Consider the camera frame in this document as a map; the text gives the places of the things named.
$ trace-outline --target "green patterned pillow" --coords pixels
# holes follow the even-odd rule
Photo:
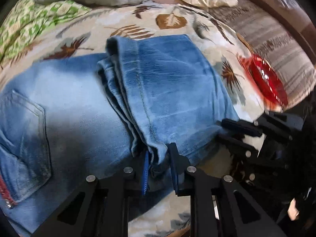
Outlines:
[[[16,56],[43,30],[91,11],[71,0],[39,5],[19,0],[0,27],[0,62]]]

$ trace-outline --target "bed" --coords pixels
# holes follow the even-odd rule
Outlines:
[[[238,0],[234,7],[198,8],[182,0],[128,7],[81,5],[72,0],[39,5],[34,0],[19,0],[0,28],[0,89],[35,61],[104,52],[111,36],[140,40],[186,34],[222,76],[241,119],[253,121],[266,109],[290,109],[315,86],[315,46],[304,37],[311,36],[314,28],[304,14],[305,25],[298,31],[277,16],[276,10],[262,8],[262,0],[255,1]],[[276,70],[288,105],[267,100],[245,71],[253,51]],[[263,139],[249,137],[246,141],[260,150]],[[209,175],[222,177],[229,173],[231,160],[228,150],[220,147],[199,166]],[[190,198],[170,193],[129,222],[129,236],[181,236],[189,228]]]

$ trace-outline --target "light blue jeans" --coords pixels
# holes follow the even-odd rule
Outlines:
[[[192,164],[223,118],[238,119],[220,77],[186,35],[113,37],[106,53],[35,63],[0,94],[0,170],[17,202],[1,208],[29,235],[89,174],[151,153],[149,189],[165,186],[166,143]]]

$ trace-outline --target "red plastic object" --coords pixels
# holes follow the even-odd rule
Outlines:
[[[250,71],[263,96],[282,107],[288,105],[288,96],[275,70],[257,54],[252,55],[252,60]]]

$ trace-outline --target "fabric fold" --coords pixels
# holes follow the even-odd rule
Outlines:
[[[198,163],[224,131],[219,122],[238,119],[219,75],[187,35],[135,41],[108,39],[111,62],[105,70],[107,96],[122,111],[130,130],[147,145],[152,174],[168,167],[166,144]]]

